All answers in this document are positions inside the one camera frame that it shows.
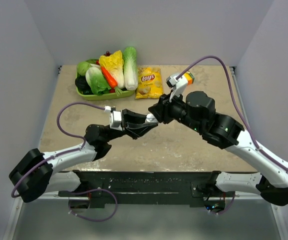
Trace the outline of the white earbud charging case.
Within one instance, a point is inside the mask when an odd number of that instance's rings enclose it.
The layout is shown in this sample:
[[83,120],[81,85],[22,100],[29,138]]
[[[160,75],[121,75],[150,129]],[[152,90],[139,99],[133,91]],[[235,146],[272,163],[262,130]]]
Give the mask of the white earbud charging case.
[[146,123],[158,123],[158,120],[155,118],[155,116],[152,113],[149,113],[146,115]]

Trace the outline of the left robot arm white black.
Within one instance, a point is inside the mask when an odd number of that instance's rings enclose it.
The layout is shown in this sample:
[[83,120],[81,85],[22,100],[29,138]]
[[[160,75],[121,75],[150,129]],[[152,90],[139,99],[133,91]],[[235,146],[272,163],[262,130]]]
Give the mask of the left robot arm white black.
[[73,181],[60,184],[60,173],[71,166],[99,160],[110,151],[109,142],[122,136],[138,139],[158,126],[153,114],[134,113],[124,109],[117,111],[105,106],[102,110],[109,113],[109,125],[91,124],[82,136],[82,143],[53,152],[29,150],[9,174],[14,185],[12,197],[20,197],[25,203],[38,199],[42,194],[56,191],[69,191],[76,196],[87,192],[87,183],[73,176]]

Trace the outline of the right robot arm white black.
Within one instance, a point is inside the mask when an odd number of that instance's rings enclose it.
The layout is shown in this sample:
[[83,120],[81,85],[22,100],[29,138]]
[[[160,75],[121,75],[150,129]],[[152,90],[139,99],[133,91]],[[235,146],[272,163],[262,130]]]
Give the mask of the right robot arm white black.
[[198,132],[207,143],[233,153],[256,169],[256,173],[212,172],[205,184],[209,195],[244,192],[260,195],[274,205],[288,204],[288,162],[280,157],[276,162],[269,160],[262,152],[265,147],[255,146],[250,133],[234,118],[217,113],[215,100],[206,93],[194,91],[186,98],[164,94],[148,110],[158,122],[176,120]]

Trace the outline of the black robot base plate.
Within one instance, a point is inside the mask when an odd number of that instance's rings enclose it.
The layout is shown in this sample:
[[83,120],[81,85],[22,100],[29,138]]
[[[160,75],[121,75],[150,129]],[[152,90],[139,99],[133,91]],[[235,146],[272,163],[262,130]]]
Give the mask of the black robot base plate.
[[232,197],[214,186],[211,172],[76,171],[80,186],[60,197],[82,197],[91,208],[105,204],[187,205],[204,207],[205,199]]

